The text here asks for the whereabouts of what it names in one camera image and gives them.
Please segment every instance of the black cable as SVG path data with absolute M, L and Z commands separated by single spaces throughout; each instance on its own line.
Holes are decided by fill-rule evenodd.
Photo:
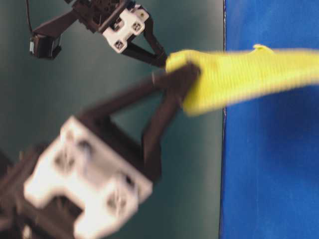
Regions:
M 25 4 L 26 4 L 26 18 L 27 18 L 27 22 L 28 22 L 28 26 L 29 26 L 29 31 L 32 34 L 33 30 L 32 30 L 32 26 L 31 26 L 31 22 L 30 22 L 29 0 L 25 0 Z

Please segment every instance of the white plastic bracket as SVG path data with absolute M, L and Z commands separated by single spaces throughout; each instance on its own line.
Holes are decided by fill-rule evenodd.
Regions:
M 82 214 L 76 239 L 97 239 L 116 232 L 152 193 L 152 182 L 101 141 L 75 117 L 40 155 L 24 183 L 24 197 L 37 208 L 64 195 Z
M 136 5 L 133 12 L 125 9 L 120 14 L 120 19 L 122 21 L 118 23 L 119 29 L 117 31 L 108 27 L 103 32 L 103 36 L 117 53 L 122 53 L 127 48 L 127 40 L 133 34 L 138 36 L 145 29 L 144 22 L 150 17 L 150 15 L 144 9 L 137 9 L 138 7 L 139 5 Z

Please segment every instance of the green wall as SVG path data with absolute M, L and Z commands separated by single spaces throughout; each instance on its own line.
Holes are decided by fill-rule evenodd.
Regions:
M 223 49 L 222 0 L 138 3 L 152 14 L 155 34 L 167 53 Z M 62 0 L 30 0 L 32 25 L 69 9 Z M 1 1 L 0 32 L 0 148 L 14 160 L 20 150 L 54 139 L 71 114 L 158 71 L 116 54 L 101 35 L 78 22 L 63 35 L 56 60 L 29 56 L 22 0 Z M 139 139 L 158 102 L 153 98 L 116 121 Z M 161 182 L 110 238 L 218 238 L 221 138 L 222 111 L 195 118 L 179 113 L 162 140 Z

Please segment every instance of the yellow nylon webbing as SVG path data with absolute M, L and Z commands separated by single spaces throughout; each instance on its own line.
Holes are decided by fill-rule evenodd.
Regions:
M 255 45 L 252 52 L 173 53 L 166 71 L 192 61 L 201 75 L 186 96 L 183 108 L 197 115 L 254 97 L 319 82 L 319 51 L 271 50 Z

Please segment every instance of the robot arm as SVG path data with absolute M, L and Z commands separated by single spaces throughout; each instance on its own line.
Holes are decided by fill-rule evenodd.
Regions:
M 32 30 L 30 52 L 38 58 L 54 59 L 61 51 L 61 34 L 79 20 L 92 33 L 102 34 L 109 45 L 124 54 L 148 64 L 164 67 L 167 56 L 163 47 L 153 35 L 153 19 L 141 5 L 130 0 L 76 0 L 67 14 L 43 23 Z M 132 40 L 144 33 L 154 53 L 148 52 Z
M 27 152 L 0 180 L 0 231 L 13 233 L 5 238 L 97 239 L 118 231 L 159 180 L 160 138 L 198 74 L 189 63 L 152 75 L 71 117 L 49 146 Z M 138 144 L 112 114 L 159 91 L 163 102 Z

